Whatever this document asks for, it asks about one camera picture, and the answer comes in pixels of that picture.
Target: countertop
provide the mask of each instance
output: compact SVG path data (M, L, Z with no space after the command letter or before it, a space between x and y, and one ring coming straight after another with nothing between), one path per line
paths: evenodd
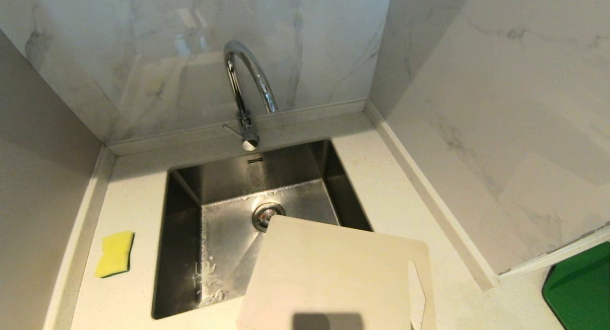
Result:
M558 329L540 289L547 270L482 291L433 215L363 113L261 130L260 150L330 138L375 232L427 243L438 329ZM72 320L73 330L234 330L243 298L161 320L151 317L155 265L168 169L244 155L219 137L116 160ZM93 272L105 235L135 232L131 270L105 279Z

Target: backsplash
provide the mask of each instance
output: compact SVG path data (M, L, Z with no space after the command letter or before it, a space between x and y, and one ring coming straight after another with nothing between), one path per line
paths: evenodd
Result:
M610 221L608 20L610 0L390 2L371 100L497 273Z
M388 3L0 0L0 28L111 143L234 120L229 40L257 56L280 111L368 97ZM248 106L264 113L241 76Z

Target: wall trim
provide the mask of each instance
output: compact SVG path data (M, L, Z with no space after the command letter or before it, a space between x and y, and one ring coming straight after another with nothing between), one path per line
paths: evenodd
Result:
M454 246L457 253L466 264L470 274L472 274L479 286L486 290L499 285L499 278L489 265L488 261L482 256L474 242L464 228L460 225L455 215L443 202L440 195L436 192L433 185L427 180L421 169L411 157L409 152L400 143L398 137L392 131L388 123L383 119L381 113L370 100L364 105L364 114L371 121L375 130L383 139L390 152L398 161L399 166L407 175L410 182L418 191L424 204L429 208L436 221L439 223L445 235Z
M274 115L261 115L254 117L254 124L259 130L275 128L288 124L299 122L318 120L322 118L344 115L347 113L357 113L364 110L366 100L351 100L347 102L338 102L329 105L309 107L307 109L286 111ZM237 120L224 122L234 129L237 129ZM143 139L118 141L108 144L108 148L117 156L135 154L149 150L158 150L161 148L184 145L199 141L214 139L216 137L226 136L227 132L222 129L223 122L202 126L192 130L181 130L171 133L163 133L145 137Z
M70 330L82 275L116 156L102 146L85 189L44 319L43 330Z
M572 243L564 245L556 250L553 250L552 252L542 254L535 259L531 259L509 269L505 273L501 273L499 280L501 283L505 283L507 281L520 278L521 276L525 276L534 271L555 265L606 241L610 241L610 224L606 224L597 230L588 232Z

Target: yellow sponge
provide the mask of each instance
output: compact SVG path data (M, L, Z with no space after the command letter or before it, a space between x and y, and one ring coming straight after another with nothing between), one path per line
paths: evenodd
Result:
M102 258L95 276L105 278L129 271L129 252L133 243L133 232L121 231L107 235L102 241Z

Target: chrome faucet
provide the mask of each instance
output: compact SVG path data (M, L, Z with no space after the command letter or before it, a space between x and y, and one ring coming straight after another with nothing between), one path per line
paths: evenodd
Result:
M252 52L238 41L229 41L225 44L224 62L227 66L227 73L229 74L233 95L235 96L235 103L237 104L237 120L239 121L240 131L238 132L231 129L227 124L223 124L223 128L236 137L239 137L239 139L242 140L242 147L245 150L252 151L259 145L259 136L254 132L254 124L252 118L250 118L250 110L246 109L246 105L244 105L242 91L239 88L237 74L235 73L235 55L244 61L250 74L252 74L256 86L258 87L259 92L261 92L263 102L265 102L267 112L273 113L277 111L277 106L275 105L273 92L271 91L265 73L263 73L261 64L257 61Z

